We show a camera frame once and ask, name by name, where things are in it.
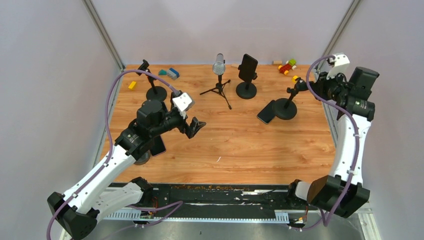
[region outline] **microphone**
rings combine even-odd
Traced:
[[[215,63],[212,66],[212,71],[214,74],[220,76],[223,75],[225,72],[225,60],[224,55],[222,53],[218,53],[216,55]]]

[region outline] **black tripod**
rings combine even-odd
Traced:
[[[200,93],[200,95],[203,95],[203,94],[209,93],[209,92],[214,92],[214,93],[220,95],[221,97],[223,97],[225,99],[226,103],[228,104],[228,108],[231,110],[231,105],[228,103],[227,97],[224,94],[224,87],[229,82],[231,82],[231,79],[229,79],[228,81],[223,83],[223,76],[218,75],[218,83],[215,84],[215,87]]]

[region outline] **wooden table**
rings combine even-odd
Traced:
[[[308,65],[298,66],[289,76],[279,73],[275,65],[259,65],[258,78],[253,81],[257,95],[248,100],[237,96],[236,86],[242,82],[239,71],[227,65],[222,80],[231,79],[224,93],[232,110],[216,93],[199,95],[218,82],[212,65],[151,65],[149,69],[157,74],[170,67],[179,71],[180,77],[164,79],[195,101],[187,122],[197,117],[207,125],[192,139],[177,129],[163,134],[167,151],[144,165],[129,167],[117,182],[141,176],[152,183],[289,184],[295,179],[311,182],[328,174],[335,147],[323,107],[309,92],[300,92],[294,98],[297,115],[292,120],[276,117],[264,124],[257,118],[270,100],[288,98],[286,88],[294,86],[292,77],[304,78]],[[135,90],[128,89],[132,81],[137,81]],[[159,81],[155,84],[165,87]],[[149,88],[145,75],[125,75],[110,124],[113,141],[135,119]],[[169,90],[165,100],[168,108],[170,95]],[[108,146],[106,141],[103,156]]]

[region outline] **black smartphone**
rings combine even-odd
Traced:
[[[256,67],[258,66],[258,60],[251,57],[249,54],[243,56],[240,66],[238,66],[238,77],[245,81],[250,82],[255,78]]]
[[[153,139],[154,145],[150,149],[150,153],[153,157],[156,157],[159,154],[163,154],[167,151],[165,148],[164,141],[162,140],[162,137],[159,135]]]
[[[268,103],[268,105],[266,105],[258,114],[257,114],[257,118],[260,119],[263,123],[265,124],[269,124],[275,117],[276,115],[274,114],[273,111],[273,105],[276,101],[272,100]]]

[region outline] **white wall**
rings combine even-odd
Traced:
[[[364,185],[384,240],[423,239],[424,15],[421,0],[362,1],[334,53],[380,73],[370,101]]]
[[[45,239],[47,197],[93,167],[117,74],[82,1],[1,1],[1,239]]]
[[[351,0],[93,0],[125,64],[320,57]]]

